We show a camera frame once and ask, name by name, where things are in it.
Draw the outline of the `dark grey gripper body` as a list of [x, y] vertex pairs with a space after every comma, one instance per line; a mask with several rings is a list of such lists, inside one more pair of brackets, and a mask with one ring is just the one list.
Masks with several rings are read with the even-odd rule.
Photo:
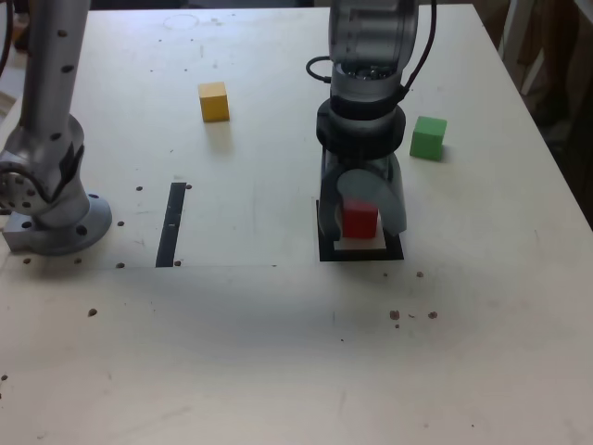
[[330, 170], [340, 165], [344, 166], [346, 170], [361, 169], [372, 172], [386, 182], [394, 182], [396, 171], [400, 170], [399, 162], [394, 153], [379, 159], [340, 160], [337, 155], [329, 152], [325, 148], [322, 150], [322, 177], [324, 177]]

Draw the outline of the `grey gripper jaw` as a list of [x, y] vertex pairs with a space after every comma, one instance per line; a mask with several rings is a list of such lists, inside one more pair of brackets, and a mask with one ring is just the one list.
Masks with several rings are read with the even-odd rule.
[[343, 202], [337, 182], [344, 172], [344, 167], [336, 161], [336, 158], [322, 159], [320, 228], [325, 238], [330, 241], [338, 241], [342, 234], [336, 213]]
[[344, 198], [374, 205], [389, 234], [407, 229], [401, 169], [394, 154], [344, 172], [337, 180], [337, 189]]

